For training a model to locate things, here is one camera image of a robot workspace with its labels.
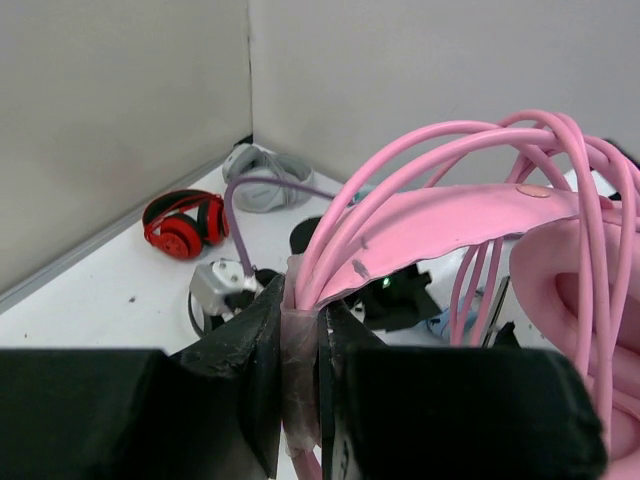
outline white surface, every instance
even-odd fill
[[[413,129],[524,108],[563,111],[640,152],[637,0],[250,0],[249,11],[256,139],[332,178]],[[503,181],[515,153],[469,157],[445,184]]]
[[[340,184],[317,175],[316,186],[337,192]],[[221,169],[194,185],[223,192]],[[250,214],[237,212],[252,262],[284,272],[289,234],[305,218],[321,215],[326,200]],[[197,261],[174,260],[147,244],[133,225],[0,317],[0,347],[156,347],[171,354],[194,343],[187,292],[195,265],[237,259],[233,242],[206,250]],[[279,480],[295,480],[281,448]]]
[[[251,132],[246,0],[0,2],[0,292]]]

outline clear tape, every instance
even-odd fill
[[[281,309],[282,423],[287,453],[296,457],[321,443],[313,370],[318,352],[317,311],[295,308],[302,256],[289,257]]]

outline silver metal object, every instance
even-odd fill
[[[205,163],[202,167],[192,171],[191,173],[182,177],[176,183],[168,187],[167,191],[177,190],[180,188],[188,188],[189,185],[193,184],[195,181],[201,179],[204,175],[218,168],[223,162],[224,158],[216,158],[210,162]],[[118,234],[124,232],[131,225],[139,222],[140,217],[142,216],[142,212],[146,208],[147,203],[151,201],[152,198],[153,197],[146,199],[144,202],[141,202],[130,213],[116,220],[114,223],[107,226],[104,230],[96,233],[94,236],[87,239],[85,242],[82,242],[77,247],[73,248],[67,253],[62,254],[53,262],[43,266],[40,270],[33,273],[33,275],[30,275],[22,282],[16,284],[5,292],[0,292],[0,314],[9,310],[9,308],[21,302],[50,281],[54,280],[58,275],[66,272],[80,260],[88,257],[98,248],[102,247],[107,242],[115,238]]]
[[[255,276],[245,276],[240,262],[218,260],[196,266],[189,290],[207,315],[222,315],[233,313],[224,301],[227,295],[244,290],[258,292],[259,284]]]

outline headphone ear cup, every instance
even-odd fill
[[[210,200],[198,208],[198,226],[203,232],[204,241],[217,245],[229,235],[227,217],[224,214],[222,199]]]
[[[198,230],[198,224],[189,215],[176,213],[168,216],[160,224],[156,246],[175,258],[197,257],[202,251],[202,238]]]
[[[243,173],[242,177],[280,178],[273,170],[267,167],[258,167]],[[247,183],[238,185],[233,192],[233,200],[236,206],[245,212],[266,213],[285,203],[283,187],[267,183]]]

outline blue object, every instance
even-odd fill
[[[353,196],[351,199],[351,205],[360,203],[364,197],[369,195],[375,189],[375,185],[365,185]]]
[[[464,303],[464,299],[460,300],[458,304],[458,312],[462,310],[462,304]],[[467,333],[471,330],[471,327],[476,323],[478,318],[478,314],[473,310],[469,311],[469,315],[464,322],[464,333]],[[422,320],[420,323],[424,323],[432,334],[440,337],[444,340],[449,340],[451,336],[451,328],[450,328],[450,312],[449,308],[446,308],[440,315],[430,318],[429,320]]]

